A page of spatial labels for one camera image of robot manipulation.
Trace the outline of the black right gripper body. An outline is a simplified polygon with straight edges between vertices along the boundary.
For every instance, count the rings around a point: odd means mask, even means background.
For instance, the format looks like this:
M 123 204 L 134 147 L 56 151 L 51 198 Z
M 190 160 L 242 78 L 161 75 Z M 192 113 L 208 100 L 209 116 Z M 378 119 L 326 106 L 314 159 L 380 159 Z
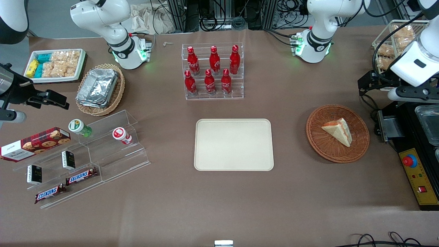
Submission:
M 22 104 L 37 95 L 30 79 L 11 70 L 11 64 L 1 64 L 1 96 L 5 103 Z

